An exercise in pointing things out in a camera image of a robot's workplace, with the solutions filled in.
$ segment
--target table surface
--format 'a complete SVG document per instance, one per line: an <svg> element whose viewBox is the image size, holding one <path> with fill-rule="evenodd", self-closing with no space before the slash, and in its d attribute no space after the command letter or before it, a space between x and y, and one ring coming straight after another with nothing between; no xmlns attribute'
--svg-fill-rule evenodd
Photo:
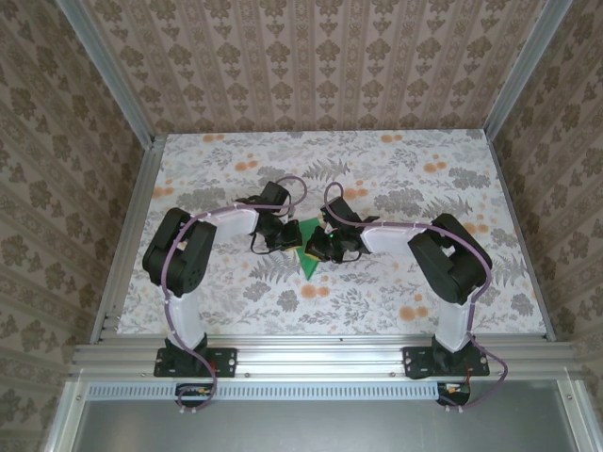
<svg viewBox="0 0 603 452"><path fill-rule="evenodd" d="M286 174L308 184L295 218L319 215L332 180L361 217L431 221L448 212L492 257L493 286L476 332L545 333L497 169L481 130L290 132L168 136L119 333L167 333L163 298L141 259L165 213L191 213L259 194ZM301 189L287 185L295 199ZM319 264L307 281L294 251L252 254L248 236L214 245L197 289L214 334L410 334L435 331L438 297L412 257L364 255Z"/></svg>

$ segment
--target patterned wallpaper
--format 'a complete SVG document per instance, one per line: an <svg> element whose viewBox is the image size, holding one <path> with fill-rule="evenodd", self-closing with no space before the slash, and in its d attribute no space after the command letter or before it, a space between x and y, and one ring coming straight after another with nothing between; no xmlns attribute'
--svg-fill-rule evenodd
<svg viewBox="0 0 603 452"><path fill-rule="evenodd" d="M142 149L54 1L0 2L0 449L36 450Z"/></svg>
<svg viewBox="0 0 603 452"><path fill-rule="evenodd" d="M85 0L157 134L479 128L544 0Z"/></svg>
<svg viewBox="0 0 603 452"><path fill-rule="evenodd" d="M576 0L495 147L562 339L603 419L603 2Z"/></svg>

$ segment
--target black mounting bracket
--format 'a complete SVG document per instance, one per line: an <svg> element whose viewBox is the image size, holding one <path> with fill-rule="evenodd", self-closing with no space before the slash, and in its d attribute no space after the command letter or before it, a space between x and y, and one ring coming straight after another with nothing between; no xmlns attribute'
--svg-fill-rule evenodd
<svg viewBox="0 0 603 452"><path fill-rule="evenodd" d="M409 379L426 377L487 377L490 375L488 358L472 343L452 353L432 338L431 347L404 347L404 373Z"/></svg>
<svg viewBox="0 0 603 452"><path fill-rule="evenodd" d="M194 351L207 360L218 378L235 376L236 348L208 347L206 335ZM197 358L166 339L166 346L157 351L153 375L159 378L204 378L209 377L209 371Z"/></svg>

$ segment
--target purple cable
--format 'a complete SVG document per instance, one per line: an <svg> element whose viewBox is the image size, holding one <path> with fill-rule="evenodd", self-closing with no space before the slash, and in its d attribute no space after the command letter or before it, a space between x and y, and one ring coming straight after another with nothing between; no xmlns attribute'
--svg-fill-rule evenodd
<svg viewBox="0 0 603 452"><path fill-rule="evenodd" d="M485 259L481 256L480 252L477 251L473 246L471 246L471 244L469 244L467 241L463 240L461 237L459 237L457 234L453 234L445 229L442 228L438 228L437 226L433 226L432 224L428 224L428 223L411 223L411 222L395 222L395 221L375 221L372 223L362 223L362 222L354 222L354 221L348 221L346 219L343 219L342 217L340 217L339 215L337 215L333 209L329 206L329 190L333 187L333 186L338 186L340 193L341 193L341 198L343 198L343 194L344 194L344 189L343 186L341 184L339 184L338 182L331 182L330 184L327 185L327 187L324 190L324 206L327 210L327 212L329 212L329 214L335 218L337 221L343 223L343 224L347 224L349 226L355 226L355 227L362 227L362 228L366 228L366 227L375 227L375 226L388 226L388 227L395 227L395 228L404 228L404 229L428 229L430 231L434 231L436 233L439 233L445 237L448 237L452 240L454 240L455 242L457 242L458 244L464 246L469 252L471 252L471 254L473 254L478 261L480 261L481 266L483 266L483 269L486 273L486 281L484 283L484 285L480 288L480 290L478 290L478 292L476 292L470 300L470 307L469 307L469 319L467 322L467 336L469 337L469 341L471 341L471 343L481 352L485 353L487 356L491 357L493 360L497 361L498 363L500 363L500 365L502 365L502 374L500 376L500 379L498 379L498 381L495 383L495 385L490 388L490 391L488 391L485 395L483 395L482 397L480 397L478 400L471 402L467 405L465 405L464 407L460 407L457 403L453 402L452 400L450 400L449 398L445 397L445 396L440 396L440 398L442 398L442 400L446 401L447 403L449 403L450 405L452 405L453 407L457 408L459 411L460 410L466 410L472 407L475 407L479 404L481 404L486 398L488 398L489 396L491 396L493 393L495 393L496 391L498 391L500 385L502 384L502 382L505 380L505 378L507 377L507 374L509 373L509 366L502 361L498 356L492 354L491 352L487 351L484 347L482 347L480 344L478 344L478 342L475 340L475 338L473 337L473 317L475 315L475 303L478 300L478 298L481 296L481 294L483 294L486 290L488 290L488 287L490 287L490 284L492 283L492 271L490 270L490 267L488 266L488 263L485 261Z"/></svg>
<svg viewBox="0 0 603 452"><path fill-rule="evenodd" d="M171 302L171 295L170 295L170 291L168 290L168 285L167 285L167 280L168 280L168 268L170 267L170 262L171 262L171 258L173 257L173 254L176 252L176 248L178 248L178 244L180 243L180 241L182 240L182 237L185 236L185 234L187 233L188 229L190 228L190 226L192 226L196 221L206 218L206 217L211 217L212 215L216 215L216 214L222 214L224 212L230 212L231 210L237 210L239 205L242 205L246 208L252 208L253 210L257 210L257 209L261 209L261 210L282 210L282 209L287 209L287 208L292 208L295 207L296 205L298 205L300 202L302 202L305 197L308 194L308 186L305 184L305 182L303 181L303 179L301 177L298 176L285 176L282 177L281 179L279 179L278 181L276 181L276 183L280 183L284 180L289 180L289 179L293 179L296 181L299 181L301 183L301 185L303 186L303 194L301 195L301 197L295 201L295 202L291 202L289 204L283 204L283 205L264 205L264 204L233 204L233 205L229 205L227 207L221 207L219 209L216 210L212 210L209 212L203 212L201 214L198 214L194 217L192 217L180 230L180 232L178 233L178 235L176 236L176 238L174 238L170 250L168 251L168 255L166 256L166 261L163 264L163 267L161 269L161 289L163 290L163 295L166 298L166 302L164 305L164 311L166 314L166 319L168 320L168 326L170 327L170 331L171 334L173 335L173 338L176 340L176 342L178 343L178 345L180 346L181 349L183 349L185 352L187 352L188 354L192 355L193 357L197 358L207 369L207 371L209 372L209 375L211 376L212 379L212 387L211 387L211 391L209 393L209 396L207 397L206 400L203 401L203 403L201 405L199 405L198 407L195 408L188 408L185 407L182 404L182 392L181 394L178 396L178 406L181 408L181 410L183 411L197 411L197 410L202 410L203 408L205 408L209 402L211 401L212 398L214 398L214 395L216 394L216 390L218 388L218 378L216 377L216 372L214 372L214 369L211 368L211 365L209 365L209 363L207 362L207 360L201 356L199 353L197 353L195 350L193 350L192 348L188 347L183 340L181 339L181 337L178 335L178 332L176 331L176 328L173 325L173 320L171 318L171 314L170 314L170 302Z"/></svg>

